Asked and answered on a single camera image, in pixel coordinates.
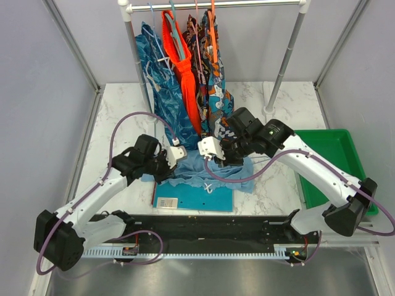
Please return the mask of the light blue wire hanger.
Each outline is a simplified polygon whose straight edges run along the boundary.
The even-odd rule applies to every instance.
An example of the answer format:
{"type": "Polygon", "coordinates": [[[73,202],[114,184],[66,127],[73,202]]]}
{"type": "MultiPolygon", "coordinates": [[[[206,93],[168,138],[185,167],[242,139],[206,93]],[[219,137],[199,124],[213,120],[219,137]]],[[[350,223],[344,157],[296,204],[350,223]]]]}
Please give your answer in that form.
{"type": "Polygon", "coordinates": [[[217,168],[212,167],[212,170],[216,173],[253,173],[255,165],[266,163],[269,160],[270,158],[268,156],[246,157],[244,158],[244,163],[241,166],[219,167],[219,165],[217,165],[217,168]]]}

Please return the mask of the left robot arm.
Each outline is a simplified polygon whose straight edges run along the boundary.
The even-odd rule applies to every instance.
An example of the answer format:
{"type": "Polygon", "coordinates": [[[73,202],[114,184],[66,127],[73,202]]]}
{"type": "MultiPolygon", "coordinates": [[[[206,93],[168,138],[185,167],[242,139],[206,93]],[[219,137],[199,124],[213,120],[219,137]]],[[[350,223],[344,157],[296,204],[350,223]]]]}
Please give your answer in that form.
{"type": "Polygon", "coordinates": [[[129,224],[129,214],[117,210],[99,221],[92,221],[92,217],[143,175],[151,175],[157,183],[168,179],[177,163],[186,156],[183,146],[164,149],[158,139],[147,134],[140,135],[135,145],[120,154],[111,155],[106,170],[82,195],[54,212],[44,210],[38,215],[33,242],[33,248],[39,254],[38,274],[46,274],[41,269],[43,259],[55,268],[67,271],[88,249],[112,239],[133,240],[136,232],[129,224]]]}

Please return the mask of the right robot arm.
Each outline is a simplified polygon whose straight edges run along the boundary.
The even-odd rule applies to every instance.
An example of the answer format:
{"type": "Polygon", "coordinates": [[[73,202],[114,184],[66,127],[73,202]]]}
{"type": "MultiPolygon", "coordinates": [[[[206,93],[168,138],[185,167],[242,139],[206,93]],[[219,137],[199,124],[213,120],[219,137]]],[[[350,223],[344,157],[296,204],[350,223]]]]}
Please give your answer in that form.
{"type": "Polygon", "coordinates": [[[227,118],[233,139],[217,141],[215,152],[224,165],[239,165],[250,154],[264,154],[293,169],[323,193],[328,202],[295,210],[283,226],[288,242],[298,242],[312,231],[331,229],[351,237],[370,207],[377,184],[351,176],[311,149],[289,126],[277,119],[263,124],[241,107],[227,118]]]}

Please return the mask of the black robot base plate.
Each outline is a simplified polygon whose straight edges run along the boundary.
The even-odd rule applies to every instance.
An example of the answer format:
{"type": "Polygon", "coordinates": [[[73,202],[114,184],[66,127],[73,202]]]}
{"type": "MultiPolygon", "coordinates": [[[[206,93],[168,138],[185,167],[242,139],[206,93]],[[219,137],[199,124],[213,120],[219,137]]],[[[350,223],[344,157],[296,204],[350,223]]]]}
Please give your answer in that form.
{"type": "Polygon", "coordinates": [[[318,231],[300,235],[287,216],[194,216],[137,215],[127,218],[121,235],[107,240],[137,243],[143,251],[156,253],[269,253],[275,245],[313,245],[318,231]]]}

